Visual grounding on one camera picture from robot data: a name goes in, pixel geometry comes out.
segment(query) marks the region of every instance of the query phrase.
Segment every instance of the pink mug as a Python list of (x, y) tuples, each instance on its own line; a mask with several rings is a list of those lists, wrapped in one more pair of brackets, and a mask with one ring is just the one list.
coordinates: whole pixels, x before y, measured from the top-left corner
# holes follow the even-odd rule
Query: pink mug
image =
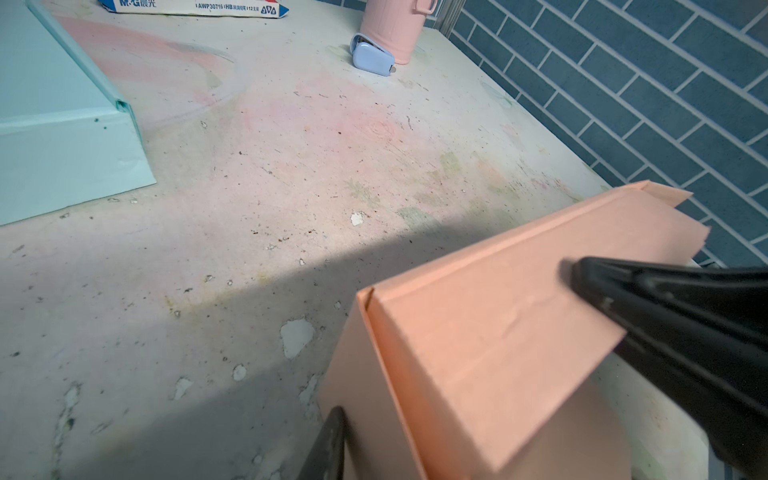
[[(423, 4), (431, 2), (428, 7)], [(401, 65), (411, 60), (427, 15), (437, 0), (368, 0), (360, 33), (389, 50)]]

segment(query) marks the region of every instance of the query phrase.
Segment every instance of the pink pitcher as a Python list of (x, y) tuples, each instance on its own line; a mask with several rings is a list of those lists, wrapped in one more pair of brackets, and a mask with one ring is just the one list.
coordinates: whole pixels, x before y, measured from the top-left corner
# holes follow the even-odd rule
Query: pink pitcher
[(427, 15), (437, 6), (437, 0), (368, 0), (362, 16), (360, 33), (395, 55), (401, 65), (411, 60), (416, 41)]

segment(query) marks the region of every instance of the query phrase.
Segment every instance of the mug handle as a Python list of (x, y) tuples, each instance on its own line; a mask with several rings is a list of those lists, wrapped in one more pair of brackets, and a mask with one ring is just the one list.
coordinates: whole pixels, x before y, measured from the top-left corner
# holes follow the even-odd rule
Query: mug handle
[(429, 9), (423, 8), (419, 6), (419, 0), (416, 0), (416, 8), (415, 10), (418, 13), (423, 13), (424, 15), (431, 15), (435, 13), (435, 8), (437, 7), (437, 0), (432, 0), (432, 4), (429, 6)]

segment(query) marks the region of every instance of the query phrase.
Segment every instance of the orange box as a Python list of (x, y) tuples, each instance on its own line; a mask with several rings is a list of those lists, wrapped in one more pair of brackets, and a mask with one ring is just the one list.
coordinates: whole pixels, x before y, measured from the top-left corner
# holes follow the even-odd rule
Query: orange box
[(685, 264), (708, 232), (673, 208), (689, 196), (613, 189), (359, 292), (319, 394), (345, 410), (358, 477), (629, 478), (584, 382), (624, 331), (570, 290), (569, 262)]

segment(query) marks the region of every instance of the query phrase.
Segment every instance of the small light blue stapler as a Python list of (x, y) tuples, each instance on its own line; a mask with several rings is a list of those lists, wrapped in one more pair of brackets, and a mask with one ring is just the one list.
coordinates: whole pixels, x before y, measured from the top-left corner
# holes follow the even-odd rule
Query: small light blue stapler
[(370, 71), (388, 77), (395, 71), (395, 56), (379, 47), (362, 33), (355, 33), (349, 43), (352, 64), (360, 70)]

